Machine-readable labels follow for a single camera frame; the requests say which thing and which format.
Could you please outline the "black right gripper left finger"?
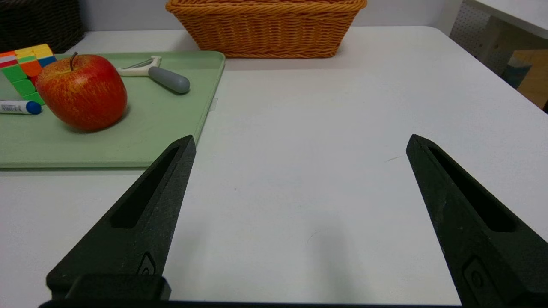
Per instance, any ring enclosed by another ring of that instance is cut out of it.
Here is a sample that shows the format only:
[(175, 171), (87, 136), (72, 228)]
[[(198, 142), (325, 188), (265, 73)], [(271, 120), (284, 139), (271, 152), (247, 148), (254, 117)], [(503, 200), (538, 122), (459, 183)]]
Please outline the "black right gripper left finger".
[(196, 145), (168, 146), (47, 274), (53, 300), (168, 300), (163, 269)]

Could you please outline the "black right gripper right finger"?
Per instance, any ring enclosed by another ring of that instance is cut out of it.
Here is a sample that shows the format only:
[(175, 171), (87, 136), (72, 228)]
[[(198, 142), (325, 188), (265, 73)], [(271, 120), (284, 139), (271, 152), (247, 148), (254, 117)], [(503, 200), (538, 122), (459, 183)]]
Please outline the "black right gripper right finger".
[(546, 240), (434, 142), (406, 154), (462, 305), (545, 308)]

